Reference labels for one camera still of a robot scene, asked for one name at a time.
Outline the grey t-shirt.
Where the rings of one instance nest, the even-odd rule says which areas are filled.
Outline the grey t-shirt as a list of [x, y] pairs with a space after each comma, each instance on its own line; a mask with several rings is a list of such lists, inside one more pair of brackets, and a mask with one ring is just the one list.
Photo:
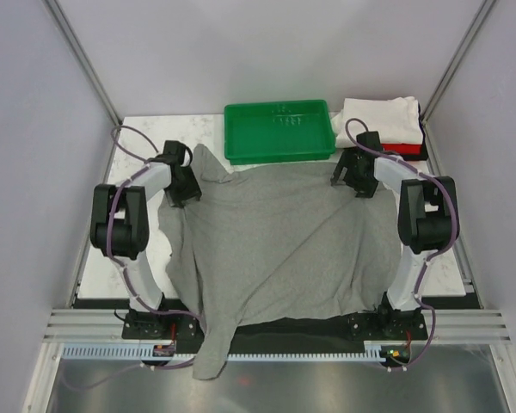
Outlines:
[[215, 379], [236, 329], [284, 317], [327, 319], [375, 308], [401, 257], [396, 199], [334, 186], [332, 163], [268, 164], [229, 172], [203, 145], [192, 169], [202, 195], [164, 202], [165, 271], [205, 319], [193, 377]]

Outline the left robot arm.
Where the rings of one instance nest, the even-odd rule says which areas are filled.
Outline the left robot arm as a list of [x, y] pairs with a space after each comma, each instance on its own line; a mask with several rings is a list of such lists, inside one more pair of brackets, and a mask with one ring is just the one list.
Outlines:
[[124, 339], [163, 339], [184, 310], [167, 310], [146, 254], [150, 241], [148, 201], [166, 195], [172, 207], [199, 200], [200, 186], [191, 168], [192, 151], [167, 140], [163, 151], [144, 161], [141, 170], [118, 185], [100, 184], [93, 193], [90, 242], [117, 269], [129, 294], [124, 316]]

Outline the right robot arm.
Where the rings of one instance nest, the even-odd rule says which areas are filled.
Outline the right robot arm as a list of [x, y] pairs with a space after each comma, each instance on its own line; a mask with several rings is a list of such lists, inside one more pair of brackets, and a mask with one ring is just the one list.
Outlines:
[[433, 260], [458, 238], [456, 186], [449, 176], [429, 176], [402, 157], [384, 152], [378, 132], [365, 131], [353, 142], [355, 147], [342, 152], [331, 184], [344, 182], [359, 198], [372, 198], [380, 185], [399, 195], [402, 255], [376, 310], [378, 332], [393, 339], [420, 322], [422, 282]]

